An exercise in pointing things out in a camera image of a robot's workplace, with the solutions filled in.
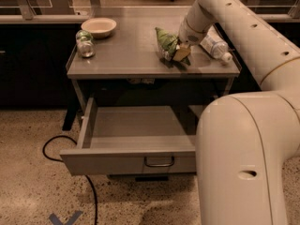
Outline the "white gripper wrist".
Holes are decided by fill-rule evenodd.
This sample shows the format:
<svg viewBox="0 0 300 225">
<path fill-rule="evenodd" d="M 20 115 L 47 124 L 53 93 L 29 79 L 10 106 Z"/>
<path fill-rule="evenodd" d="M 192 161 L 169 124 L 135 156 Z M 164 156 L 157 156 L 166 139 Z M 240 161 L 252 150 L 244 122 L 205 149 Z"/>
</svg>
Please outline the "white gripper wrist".
<svg viewBox="0 0 300 225">
<path fill-rule="evenodd" d="M 195 1 L 180 24 L 179 40 L 191 46 L 200 44 L 209 28 L 216 21 L 213 15 Z M 191 49 L 189 46 L 177 46 L 172 60 L 181 62 L 187 58 L 190 53 Z"/>
</svg>

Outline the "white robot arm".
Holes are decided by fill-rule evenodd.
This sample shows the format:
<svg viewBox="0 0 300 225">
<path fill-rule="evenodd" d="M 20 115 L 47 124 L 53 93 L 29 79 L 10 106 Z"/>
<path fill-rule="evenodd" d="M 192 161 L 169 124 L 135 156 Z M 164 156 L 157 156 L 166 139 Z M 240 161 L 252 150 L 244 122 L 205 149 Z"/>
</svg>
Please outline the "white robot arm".
<svg viewBox="0 0 300 225">
<path fill-rule="evenodd" d="M 240 0 L 195 0 L 179 29 L 194 45 L 219 23 L 259 91 L 202 112 L 196 170 L 202 225 L 288 225 L 282 167 L 300 147 L 300 50 Z"/>
</svg>

